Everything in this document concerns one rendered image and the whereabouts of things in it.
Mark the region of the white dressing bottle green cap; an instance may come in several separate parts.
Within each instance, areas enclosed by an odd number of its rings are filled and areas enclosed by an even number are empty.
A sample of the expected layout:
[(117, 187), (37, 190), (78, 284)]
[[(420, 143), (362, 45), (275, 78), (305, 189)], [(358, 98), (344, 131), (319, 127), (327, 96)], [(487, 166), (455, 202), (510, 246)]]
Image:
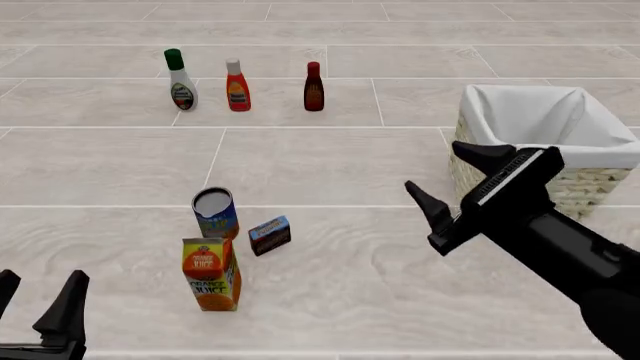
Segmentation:
[(172, 48), (164, 51), (170, 76), (170, 97), (173, 103), (182, 111), (194, 110), (198, 102), (195, 83), (191, 80), (179, 49)]

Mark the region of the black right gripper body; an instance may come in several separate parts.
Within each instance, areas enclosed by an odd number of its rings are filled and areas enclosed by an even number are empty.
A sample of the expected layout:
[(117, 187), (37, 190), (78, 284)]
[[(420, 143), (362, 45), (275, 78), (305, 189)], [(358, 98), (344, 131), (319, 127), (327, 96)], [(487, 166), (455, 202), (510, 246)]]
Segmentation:
[(538, 209), (548, 207), (551, 201), (545, 185), (563, 168), (561, 152), (555, 146), (517, 149), (507, 164), (485, 176), (463, 197), (459, 215), (453, 216), (459, 239), (428, 238), (430, 245), (445, 256), (493, 224), (524, 218), (525, 212), (513, 205), (517, 200), (530, 200)]

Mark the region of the blue printed tin can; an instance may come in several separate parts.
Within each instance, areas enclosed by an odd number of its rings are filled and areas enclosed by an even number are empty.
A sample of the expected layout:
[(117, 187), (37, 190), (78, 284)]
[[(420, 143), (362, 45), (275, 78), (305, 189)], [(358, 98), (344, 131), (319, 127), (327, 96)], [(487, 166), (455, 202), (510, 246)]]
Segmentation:
[(192, 210), (204, 238), (233, 240), (239, 221), (231, 192), (226, 188), (205, 188), (192, 200)]

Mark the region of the dark red sauce bottle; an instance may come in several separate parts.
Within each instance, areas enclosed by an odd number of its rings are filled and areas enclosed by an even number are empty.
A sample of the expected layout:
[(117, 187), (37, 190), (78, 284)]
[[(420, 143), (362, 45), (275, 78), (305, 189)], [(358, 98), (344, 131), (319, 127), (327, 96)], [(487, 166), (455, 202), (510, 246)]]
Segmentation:
[(321, 79), (320, 64), (318, 62), (309, 62), (307, 64), (304, 107), (305, 110), (310, 112), (319, 112), (324, 109), (324, 86)]

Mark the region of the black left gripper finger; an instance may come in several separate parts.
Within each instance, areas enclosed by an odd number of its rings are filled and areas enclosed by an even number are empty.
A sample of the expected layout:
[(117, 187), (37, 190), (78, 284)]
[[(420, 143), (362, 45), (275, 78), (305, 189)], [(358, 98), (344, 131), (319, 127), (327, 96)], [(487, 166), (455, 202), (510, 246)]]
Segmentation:
[(21, 278), (10, 269), (4, 269), (0, 272), (0, 319), (16, 293), (20, 282)]
[(32, 328), (43, 347), (85, 344), (84, 311), (90, 278), (82, 270), (71, 273), (52, 305)]

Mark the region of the orange sauce bottle grey cap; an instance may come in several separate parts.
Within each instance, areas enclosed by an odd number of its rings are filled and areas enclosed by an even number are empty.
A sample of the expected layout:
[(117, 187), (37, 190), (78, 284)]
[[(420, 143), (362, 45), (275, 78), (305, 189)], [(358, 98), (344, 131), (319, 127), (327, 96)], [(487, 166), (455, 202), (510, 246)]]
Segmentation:
[(251, 98), (248, 83), (237, 58), (226, 60), (226, 95), (230, 110), (245, 112), (251, 110)]

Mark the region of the wicker basket with white liner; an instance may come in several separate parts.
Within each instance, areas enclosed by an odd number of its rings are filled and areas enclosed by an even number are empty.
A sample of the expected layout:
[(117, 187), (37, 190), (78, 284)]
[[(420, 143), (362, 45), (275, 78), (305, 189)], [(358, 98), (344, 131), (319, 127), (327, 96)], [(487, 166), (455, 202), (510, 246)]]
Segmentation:
[(559, 212), (587, 218), (640, 165), (640, 139), (579, 87), (466, 86), (455, 140), (556, 146), (565, 167), (546, 186)]

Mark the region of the chocolate pudding box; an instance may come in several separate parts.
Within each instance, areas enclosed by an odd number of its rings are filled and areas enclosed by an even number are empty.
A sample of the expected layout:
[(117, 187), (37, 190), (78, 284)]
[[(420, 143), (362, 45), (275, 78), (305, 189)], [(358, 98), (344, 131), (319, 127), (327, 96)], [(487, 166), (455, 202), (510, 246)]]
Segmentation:
[(248, 236), (252, 251), (259, 257), (291, 242), (291, 228), (288, 219), (282, 215), (249, 230)]

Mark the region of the orange juice carton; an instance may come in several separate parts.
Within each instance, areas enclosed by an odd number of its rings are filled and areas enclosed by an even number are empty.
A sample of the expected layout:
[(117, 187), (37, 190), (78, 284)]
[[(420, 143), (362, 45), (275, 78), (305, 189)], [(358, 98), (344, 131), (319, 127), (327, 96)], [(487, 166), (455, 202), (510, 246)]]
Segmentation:
[(231, 239), (183, 239), (182, 272), (202, 311), (236, 311), (242, 278)]

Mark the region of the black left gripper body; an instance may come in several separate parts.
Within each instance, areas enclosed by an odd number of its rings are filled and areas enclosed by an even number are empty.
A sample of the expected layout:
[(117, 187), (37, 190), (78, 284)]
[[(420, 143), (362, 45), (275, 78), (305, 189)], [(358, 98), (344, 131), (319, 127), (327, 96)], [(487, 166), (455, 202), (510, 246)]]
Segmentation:
[(85, 353), (84, 341), (51, 347), (31, 343), (0, 344), (0, 360), (83, 360)]

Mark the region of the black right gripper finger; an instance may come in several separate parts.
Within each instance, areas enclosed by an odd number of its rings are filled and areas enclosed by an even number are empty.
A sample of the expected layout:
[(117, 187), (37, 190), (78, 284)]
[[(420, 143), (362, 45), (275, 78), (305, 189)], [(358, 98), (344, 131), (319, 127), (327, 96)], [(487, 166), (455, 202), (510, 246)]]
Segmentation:
[(452, 143), (454, 155), (466, 164), (479, 170), (485, 176), (492, 176), (516, 154), (515, 146), (482, 146), (455, 140)]
[(415, 203), (417, 203), (429, 224), (431, 234), (428, 238), (435, 240), (458, 240), (459, 234), (456, 233), (457, 228), (454, 227), (454, 218), (449, 206), (443, 201), (427, 194), (412, 181), (407, 181), (404, 185), (406, 191)]

